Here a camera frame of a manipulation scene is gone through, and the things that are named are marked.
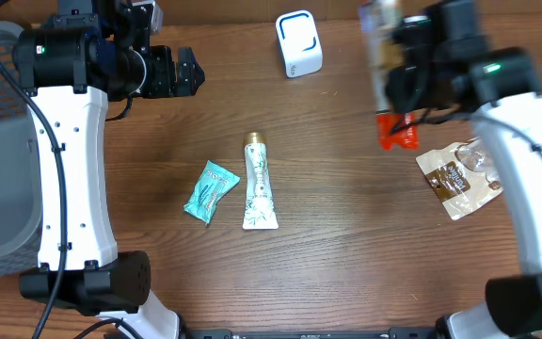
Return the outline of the white green tube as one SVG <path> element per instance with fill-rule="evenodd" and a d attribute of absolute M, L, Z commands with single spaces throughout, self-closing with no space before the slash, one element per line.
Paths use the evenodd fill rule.
<path fill-rule="evenodd" d="M 270 184 L 267 149 L 261 133 L 245 136 L 247 172 L 244 230 L 275 230 L 279 227 Z"/>

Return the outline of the teal toilet tissue pack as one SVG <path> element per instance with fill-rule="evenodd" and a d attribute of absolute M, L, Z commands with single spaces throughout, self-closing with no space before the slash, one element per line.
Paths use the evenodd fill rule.
<path fill-rule="evenodd" d="M 240 182 L 240 178 L 208 161 L 183 210 L 208 226 L 218 202 Z"/>

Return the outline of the white brown bread bag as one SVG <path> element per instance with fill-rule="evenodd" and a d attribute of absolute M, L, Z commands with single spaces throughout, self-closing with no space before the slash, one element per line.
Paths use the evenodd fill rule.
<path fill-rule="evenodd" d="M 452 220 L 467 216 L 502 193 L 492 158 L 478 137 L 416 157 L 428 184 Z"/>

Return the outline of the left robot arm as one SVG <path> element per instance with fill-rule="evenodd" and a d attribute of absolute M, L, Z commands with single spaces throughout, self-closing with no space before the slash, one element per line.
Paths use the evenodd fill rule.
<path fill-rule="evenodd" d="M 20 35 L 13 55 L 31 100 L 42 205 L 38 264 L 21 275 L 21 294 L 99 317 L 132 338 L 188 334 L 152 292 L 148 255 L 119 251 L 105 192 L 109 104 L 192 96 L 203 83 L 190 48 L 151 44 L 162 22 L 153 1 L 62 1 Z"/>

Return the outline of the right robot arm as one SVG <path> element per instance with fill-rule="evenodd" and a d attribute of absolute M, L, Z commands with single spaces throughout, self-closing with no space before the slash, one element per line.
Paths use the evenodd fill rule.
<path fill-rule="evenodd" d="M 533 338 L 542 331 L 542 80 L 522 48 L 494 49 L 471 1 L 440 1 L 404 16 L 379 6 L 404 52 L 385 87 L 392 110 L 422 122 L 469 121 L 498 172 L 521 271 L 486 283 L 484 301 L 441 318 L 439 338 Z"/>

